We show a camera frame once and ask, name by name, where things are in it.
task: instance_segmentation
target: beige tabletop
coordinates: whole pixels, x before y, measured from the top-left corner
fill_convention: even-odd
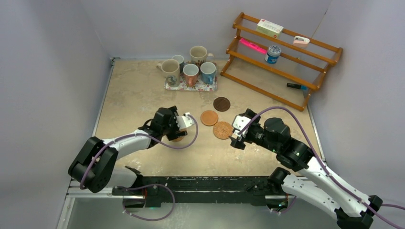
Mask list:
[[[105,139],[133,132],[152,118],[159,107],[177,106],[179,114],[190,112],[198,121],[199,133],[196,142],[189,148],[173,150],[162,145],[137,151],[123,157],[117,167],[130,166],[146,176],[268,176],[276,167],[276,155],[255,144],[246,144],[245,150],[230,146],[230,140],[220,140],[213,135],[212,126],[200,121],[203,111],[214,110],[213,101],[223,96],[230,100],[228,111],[218,112],[219,121],[232,123],[234,117],[247,108],[258,113],[270,106],[284,106],[290,109],[304,126],[317,152],[319,147],[309,113],[294,110],[282,103],[252,91],[227,78],[219,76],[216,92],[168,91],[163,88],[164,78],[156,68],[158,61],[116,61],[106,99],[96,130],[96,136]],[[226,61],[217,61],[219,70]],[[286,96],[302,98],[299,90],[281,87],[279,76],[242,62],[235,62],[229,69],[240,74],[269,91],[278,90]],[[280,117],[290,127],[291,135],[306,143],[303,134],[293,118],[285,111],[273,110],[262,115],[260,123],[267,118]],[[164,142],[181,146],[189,143],[195,134],[195,127],[188,130],[180,142]]]

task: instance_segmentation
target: beige mug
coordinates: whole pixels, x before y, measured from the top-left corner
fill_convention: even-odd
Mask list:
[[[198,72],[200,69],[198,68],[197,65],[195,64],[188,64],[183,68],[183,74],[184,78],[186,79],[186,84],[189,87],[192,87],[195,85],[198,79]]]
[[[156,66],[163,72],[166,83],[170,87],[177,87],[180,84],[180,64],[177,60],[168,59]]]
[[[214,55],[212,53],[208,53],[207,49],[202,47],[202,46],[194,46],[190,49],[190,56],[191,56],[191,62],[198,67],[201,66],[204,62],[207,61],[207,57],[211,56],[214,58]]]

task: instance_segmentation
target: pink marker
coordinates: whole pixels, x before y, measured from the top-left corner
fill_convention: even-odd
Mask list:
[[[262,54],[266,54],[266,53],[267,53],[267,50],[262,49],[262,48],[260,48],[258,45],[255,45],[255,44],[253,44],[253,43],[251,43],[251,42],[248,42],[247,40],[245,40],[245,39],[243,39],[243,38],[241,38],[241,39],[239,40],[239,42],[241,42],[242,44],[246,45],[247,47],[249,47],[249,48],[251,48],[251,49],[253,49],[253,50],[256,50],[256,51],[258,51],[258,52],[260,52],[260,53],[262,53]]]

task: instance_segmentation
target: blue and white container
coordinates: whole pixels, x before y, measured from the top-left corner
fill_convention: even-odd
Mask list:
[[[265,61],[267,63],[274,64],[277,62],[278,57],[281,54],[281,48],[277,45],[272,45],[268,48],[267,54],[265,55]]]

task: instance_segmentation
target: cup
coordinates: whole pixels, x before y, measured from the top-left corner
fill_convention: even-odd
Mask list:
[[[192,87],[197,82],[198,78],[198,66],[195,64],[188,64],[183,69],[184,78],[186,79],[186,83],[189,87]]]
[[[168,59],[156,66],[163,72],[166,82],[171,87],[177,87],[180,84],[180,64],[177,60]]]
[[[172,57],[172,59],[177,60],[177,62],[179,62],[180,64],[180,73],[183,72],[183,68],[184,68],[184,57],[182,55],[175,55]]]
[[[191,62],[198,67],[201,66],[205,61],[207,61],[207,56],[214,58],[212,53],[208,53],[207,49],[202,46],[194,46],[190,49]]]
[[[207,84],[213,84],[216,74],[216,66],[211,62],[205,62],[201,64],[201,80]]]

